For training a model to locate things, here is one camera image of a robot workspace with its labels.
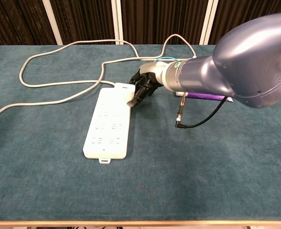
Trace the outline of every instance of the wooden table edge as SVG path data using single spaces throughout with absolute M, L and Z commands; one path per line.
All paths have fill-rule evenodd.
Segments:
M 181 221 L 0 221 L 0 227 L 75 227 L 75 226 L 281 226 L 281 221 L 264 220 L 181 220 Z

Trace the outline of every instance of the power strip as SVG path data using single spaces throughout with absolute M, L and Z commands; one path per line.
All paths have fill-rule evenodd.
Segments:
M 135 92 L 132 84 L 116 83 L 102 88 L 83 146 L 86 158 L 109 164 L 111 159 L 124 159 L 127 154 L 130 101 Z

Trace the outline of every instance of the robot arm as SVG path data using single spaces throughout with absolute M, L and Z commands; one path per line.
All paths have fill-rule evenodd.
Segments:
M 281 101 L 281 13 L 236 27 L 212 55 L 143 64 L 130 83 L 136 85 L 131 107 L 162 85 L 170 91 L 230 96 L 249 107 L 273 105 Z

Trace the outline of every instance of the white cable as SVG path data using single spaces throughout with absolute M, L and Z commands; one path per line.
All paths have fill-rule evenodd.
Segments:
M 99 83 L 108 83 L 108 84 L 111 84 L 111 85 L 115 85 L 114 83 L 112 82 L 109 82 L 109 81 L 103 81 L 102 78 L 103 78 L 103 74 L 104 74 L 104 65 L 108 64 L 108 63 L 117 63 L 117 62 L 123 62 L 123 61 L 134 61 L 134 60 L 141 60 L 141 61 L 152 61 L 152 60 L 155 60 L 157 58 L 160 58 L 163 56 L 164 52 L 165 52 L 165 47 L 166 47 L 166 44 L 167 42 L 169 41 L 170 38 L 174 37 L 174 36 L 177 36 L 179 38 L 181 38 L 187 45 L 188 47 L 191 49 L 192 53 L 193 53 L 193 57 L 196 57 L 196 53 L 194 51 L 194 49 L 192 48 L 192 46 L 180 35 L 178 34 L 173 34 L 171 36 L 169 36 L 165 43 L 163 44 L 163 48 L 162 48 L 162 51 L 160 53 L 160 55 L 158 56 L 147 56 L 147 57 L 140 57 L 139 54 L 137 53 L 137 50 L 135 49 L 135 47 L 129 43 L 129 42 L 126 42 L 126 41 L 123 41 L 123 40 L 115 40 L 115 39 L 107 39 L 107 40 L 94 40 L 94 41 L 78 41 L 78 42 L 73 42 L 73 43 L 70 43 L 70 44 L 67 44 L 59 49 L 56 49 L 54 51 L 51 51 L 51 52 L 45 52 L 45 53 L 41 53 L 41 54 L 37 54 L 37 55 L 33 55 L 31 57 L 29 57 L 26 62 L 23 64 L 21 70 L 20 70 L 20 73 L 19 73 L 19 79 L 20 79 L 20 82 L 26 86 L 26 87 L 30 87 L 30 88 L 38 88 L 38 87 L 47 87 L 47 86 L 55 86 L 55 85 L 64 85 L 64 84 L 72 84 L 72 83 L 94 83 L 92 86 L 90 86 L 89 88 L 77 93 L 77 94 L 74 94 L 68 98 L 65 98 L 65 99 L 61 99 L 61 100 L 57 100 L 57 101 L 50 101 L 50 102 L 40 102 L 40 103 L 18 103 L 18 104 L 10 104 L 10 105 L 7 105 L 3 108 L 0 109 L 0 113 L 2 113 L 3 111 L 5 111 L 6 109 L 8 108 L 11 108 L 11 107 L 15 107 L 15 106 L 38 106 L 38 105 L 52 105 L 52 104 L 61 104 L 61 103 L 64 103 L 64 102 L 67 102 L 69 100 L 72 100 L 88 91 L 90 91 L 91 89 L 93 89 L 94 87 L 96 87 Z M 40 56 L 45 56 L 45 55 L 49 55 L 49 54 L 53 54 L 53 53 L 56 53 L 56 52 L 59 52 L 65 48 L 68 48 L 70 47 L 71 45 L 74 45 L 74 44 L 78 44 L 78 43 L 94 43 L 94 42 L 124 42 L 125 44 L 128 44 L 130 45 L 130 47 L 134 50 L 134 53 L 136 55 L 136 57 L 130 57 L 130 58 L 123 58 L 123 59 L 118 59 L 118 60 L 114 60 L 114 61 L 105 61 L 103 63 L 101 63 L 101 73 L 100 73 L 100 77 L 98 78 L 98 80 L 84 80 L 84 81 L 70 81 L 70 82 L 58 82 L 58 83 L 44 83 L 44 84 L 28 84 L 28 83 L 25 83 L 24 80 L 23 80 L 23 72 L 24 72 L 24 69 L 26 68 L 27 64 L 34 58 L 37 58 L 37 57 L 40 57 Z

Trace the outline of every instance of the teal tablecloth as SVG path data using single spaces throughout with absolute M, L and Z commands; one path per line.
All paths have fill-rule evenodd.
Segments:
M 0 108 L 68 97 L 89 85 L 30 89 L 18 74 L 31 55 L 56 46 L 0 46 Z M 138 45 L 141 56 L 161 45 Z M 213 46 L 195 46 L 198 56 Z M 186 46 L 167 55 L 190 57 Z M 100 64 L 133 56 L 127 45 L 80 45 L 31 61 L 29 83 L 97 79 Z M 126 83 L 141 62 L 107 66 Z M 281 103 L 251 109 L 226 103 L 205 125 L 174 127 L 180 98 L 165 88 L 131 112 L 127 157 L 100 165 L 82 147 L 100 85 L 60 105 L 15 107 L 0 115 L 0 220 L 281 220 Z M 216 101 L 187 99 L 184 123 Z

